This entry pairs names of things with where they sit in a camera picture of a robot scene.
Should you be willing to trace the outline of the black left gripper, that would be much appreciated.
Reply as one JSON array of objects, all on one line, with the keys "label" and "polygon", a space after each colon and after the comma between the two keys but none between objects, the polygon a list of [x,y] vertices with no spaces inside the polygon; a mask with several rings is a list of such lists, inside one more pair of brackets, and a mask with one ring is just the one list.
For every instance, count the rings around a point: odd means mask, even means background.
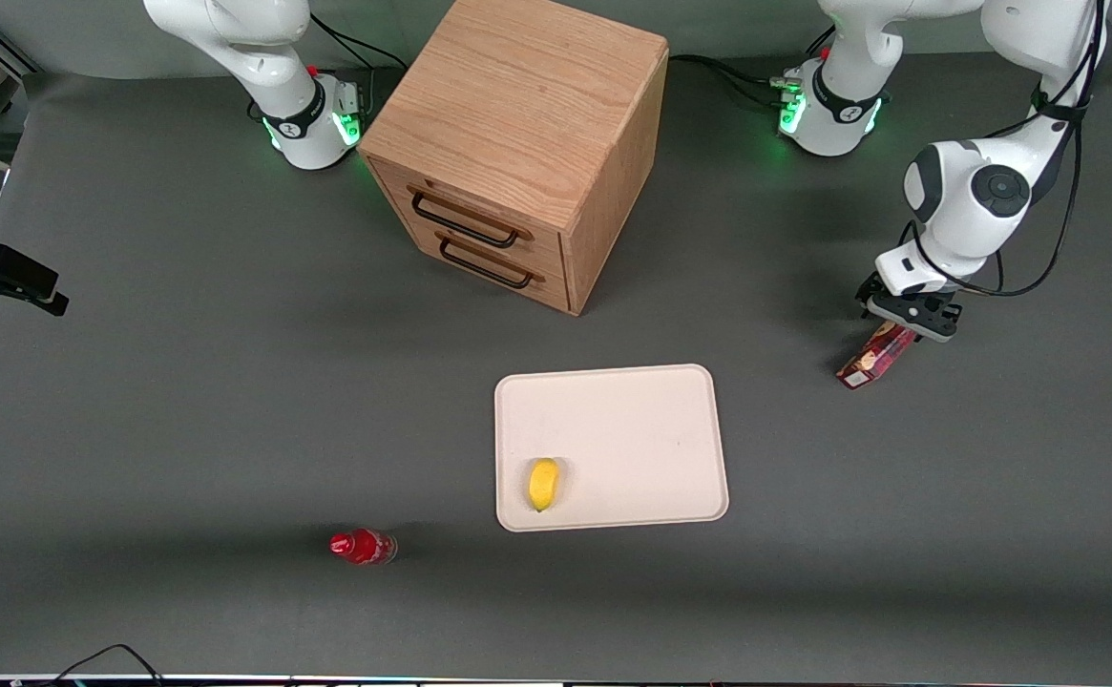
[{"label": "black left gripper", "polygon": [[956,323],[964,307],[954,299],[953,292],[896,295],[888,290],[877,271],[870,273],[856,291],[856,300],[866,312],[892,322]]}]

